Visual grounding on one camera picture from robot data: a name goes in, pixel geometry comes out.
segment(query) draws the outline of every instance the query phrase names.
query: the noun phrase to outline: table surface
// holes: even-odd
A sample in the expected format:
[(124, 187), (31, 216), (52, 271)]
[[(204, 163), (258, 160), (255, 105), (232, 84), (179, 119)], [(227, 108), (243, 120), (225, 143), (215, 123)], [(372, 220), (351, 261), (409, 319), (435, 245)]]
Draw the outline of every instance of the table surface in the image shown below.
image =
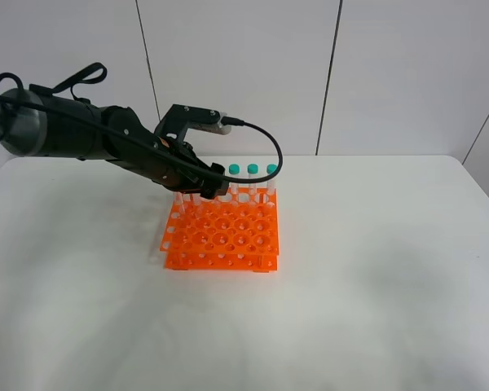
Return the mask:
[(489, 199), (460, 163), (291, 156), (277, 183), (277, 272), (182, 272), (162, 187), (8, 162), (0, 390), (489, 390)]

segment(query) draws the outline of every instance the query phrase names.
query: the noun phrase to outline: teal cap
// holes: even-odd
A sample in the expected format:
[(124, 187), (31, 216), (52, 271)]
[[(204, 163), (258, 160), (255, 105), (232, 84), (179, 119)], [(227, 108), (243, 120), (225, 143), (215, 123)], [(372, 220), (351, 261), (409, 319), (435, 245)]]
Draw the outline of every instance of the teal cap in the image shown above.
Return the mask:
[(268, 165), (267, 167), (267, 174), (270, 175), (270, 174), (273, 174), (273, 172), (277, 170), (277, 165)]
[(228, 172), (231, 175), (237, 175), (239, 173), (239, 165), (230, 165), (230, 167), (228, 167)]
[(258, 165), (248, 165), (248, 174), (257, 174), (259, 172)]

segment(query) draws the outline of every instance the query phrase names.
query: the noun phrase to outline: cable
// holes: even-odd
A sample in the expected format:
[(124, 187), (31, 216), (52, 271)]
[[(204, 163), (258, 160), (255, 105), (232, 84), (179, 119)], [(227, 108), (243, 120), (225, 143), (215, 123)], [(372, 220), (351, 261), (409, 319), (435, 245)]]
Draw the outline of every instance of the cable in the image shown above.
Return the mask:
[(45, 106), (42, 106), (41, 104), (24, 102), (24, 101), (20, 101), (18, 99), (9, 98), (9, 97), (2, 96), (2, 95), (0, 95), (0, 102), (1, 103), (10, 103), (10, 104), (17, 105), (17, 106), (24, 107), (24, 108), (32, 108), (33, 110), (38, 110), (40, 112), (49, 112), (51, 114), (56, 114), (59, 116), (65, 116), (65, 117), (67, 117), (73, 121), (79, 122), (83, 125), (91, 126), (91, 127), (94, 127), (98, 130), (101, 130), (102, 132), (104, 132), (106, 134), (110, 134), (113, 137), (118, 137), (118, 138), (124, 139), (125, 141), (128, 141), (129, 143), (133, 143), (134, 145), (137, 145), (138, 147), (141, 147), (141, 148), (147, 150), (148, 152), (151, 152), (152, 154), (159, 156), (161, 159), (168, 161), (173, 165), (176, 165), (178, 167), (182, 167), (184, 169), (188, 169), (191, 172), (193, 172), (194, 174), (198, 174), (201, 177), (212, 179), (214, 181), (227, 181), (227, 182), (241, 183), (241, 184), (266, 182), (266, 181), (274, 178), (275, 176), (277, 176), (277, 174), (280, 172), (281, 167), (283, 166), (283, 153), (280, 150), (280, 146), (277, 143), (277, 141), (275, 140), (275, 138), (271, 134), (269, 134), (267, 131), (265, 131), (263, 128), (260, 128), (259, 126), (256, 126), (254, 124), (250, 124), (248, 122), (244, 122), (244, 121), (239, 120), (237, 118), (224, 117), (222, 119), (222, 123), (223, 124), (226, 123), (227, 125), (235, 125), (235, 126), (247, 126), (249, 128), (255, 129), (258, 132), (267, 136), (272, 141), (272, 143), (274, 144), (275, 150), (277, 151), (277, 157), (279, 158), (279, 162), (277, 163), (277, 169), (273, 173), (266, 175), (264, 177), (253, 178), (253, 179), (228, 177), (227, 175), (213, 173), (212, 171), (208, 171), (207, 169), (202, 169), (201, 167), (198, 167), (198, 166), (193, 165), (191, 163), (187, 163), (186, 161), (183, 161), (183, 160), (181, 160), (175, 156), (172, 156), (172, 155), (169, 155), (169, 154), (164, 153), (162, 151), (159, 151), (159, 150), (155, 149), (152, 145), (147, 145), (146, 143), (143, 143), (136, 138), (132, 138), (129, 135), (126, 135), (123, 133), (118, 133), (115, 130), (113, 130), (113, 129), (105, 126), (105, 125), (97, 124), (93, 121), (89, 121), (89, 120), (86, 120), (84, 118), (80, 118), (79, 116), (74, 116), (73, 114), (69, 114), (68, 112), (64, 112), (64, 111), (57, 110), (54, 108), (46, 108)]

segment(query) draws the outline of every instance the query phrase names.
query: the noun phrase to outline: orange test tube rack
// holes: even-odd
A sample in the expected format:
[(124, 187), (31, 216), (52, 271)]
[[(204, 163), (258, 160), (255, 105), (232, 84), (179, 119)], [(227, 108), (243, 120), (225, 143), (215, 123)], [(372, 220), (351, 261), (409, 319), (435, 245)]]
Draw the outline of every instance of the orange test tube rack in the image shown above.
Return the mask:
[(277, 270), (277, 194), (247, 187), (196, 204), (192, 195), (172, 204), (161, 251), (172, 270)]

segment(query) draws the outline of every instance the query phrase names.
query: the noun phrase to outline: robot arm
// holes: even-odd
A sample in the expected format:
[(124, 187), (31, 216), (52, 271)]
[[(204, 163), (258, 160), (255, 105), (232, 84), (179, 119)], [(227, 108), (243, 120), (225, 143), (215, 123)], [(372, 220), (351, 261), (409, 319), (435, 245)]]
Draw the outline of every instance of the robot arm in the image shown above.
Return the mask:
[[(102, 72), (99, 76), (87, 78), (98, 71)], [(0, 143), (17, 156), (106, 160), (171, 191), (200, 193), (208, 199), (226, 194), (229, 181), (263, 182), (280, 171), (282, 154), (271, 135), (218, 111), (175, 104), (151, 133), (130, 108), (98, 108), (74, 95), (76, 84), (95, 84), (106, 75), (107, 69), (94, 63), (53, 89), (30, 85), (24, 90), (16, 75), (1, 74), (0, 81), (11, 78), (17, 88), (0, 95)], [(74, 100), (54, 96), (67, 89)], [(228, 134), (230, 125), (253, 127), (274, 143), (280, 157), (276, 172), (254, 180), (229, 178), (224, 176), (224, 167), (208, 166), (184, 141), (188, 129)]]

